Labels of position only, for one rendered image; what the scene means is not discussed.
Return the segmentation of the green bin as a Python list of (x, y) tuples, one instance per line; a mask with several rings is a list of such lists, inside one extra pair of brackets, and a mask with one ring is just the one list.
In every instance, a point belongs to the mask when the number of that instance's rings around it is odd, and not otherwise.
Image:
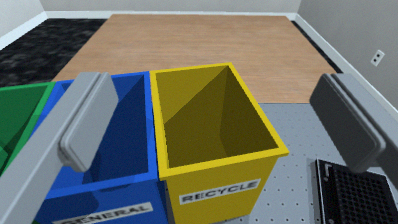
[(55, 84), (0, 88), (0, 177), (29, 140)]

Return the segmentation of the grey flat base plate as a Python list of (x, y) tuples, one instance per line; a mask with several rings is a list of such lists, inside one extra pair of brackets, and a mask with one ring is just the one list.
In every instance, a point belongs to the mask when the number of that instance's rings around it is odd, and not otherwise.
[(309, 103), (258, 103), (289, 150), (252, 212), (211, 224), (321, 224), (315, 160), (346, 165)]

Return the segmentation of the black well plate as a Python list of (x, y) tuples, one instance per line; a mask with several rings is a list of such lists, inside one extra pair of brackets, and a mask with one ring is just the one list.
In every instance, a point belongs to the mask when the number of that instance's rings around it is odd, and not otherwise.
[(336, 224), (398, 224), (382, 177), (329, 166)]

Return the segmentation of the yellow recycle bin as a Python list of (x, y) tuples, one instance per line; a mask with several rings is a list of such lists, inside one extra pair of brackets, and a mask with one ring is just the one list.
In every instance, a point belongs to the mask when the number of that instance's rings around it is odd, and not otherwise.
[(175, 224), (250, 214), (289, 151), (232, 63), (150, 75), (159, 178)]

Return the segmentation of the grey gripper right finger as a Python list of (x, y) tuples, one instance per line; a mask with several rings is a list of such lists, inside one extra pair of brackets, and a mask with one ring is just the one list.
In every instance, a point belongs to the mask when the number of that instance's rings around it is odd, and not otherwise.
[(352, 74), (322, 74), (309, 103), (351, 172), (381, 167), (398, 191), (398, 122)]

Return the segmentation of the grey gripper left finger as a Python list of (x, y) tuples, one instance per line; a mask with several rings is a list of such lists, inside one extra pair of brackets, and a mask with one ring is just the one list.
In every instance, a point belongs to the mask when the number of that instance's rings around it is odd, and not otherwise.
[(31, 224), (62, 167), (86, 172), (119, 98), (108, 72), (80, 72), (0, 177), (0, 224)]

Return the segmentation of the blue bin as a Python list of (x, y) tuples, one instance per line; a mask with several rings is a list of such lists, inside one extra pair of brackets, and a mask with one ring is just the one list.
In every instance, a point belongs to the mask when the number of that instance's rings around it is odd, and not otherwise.
[(34, 218), (40, 224), (169, 224), (149, 71), (111, 78), (119, 101), (92, 165), (61, 168)]

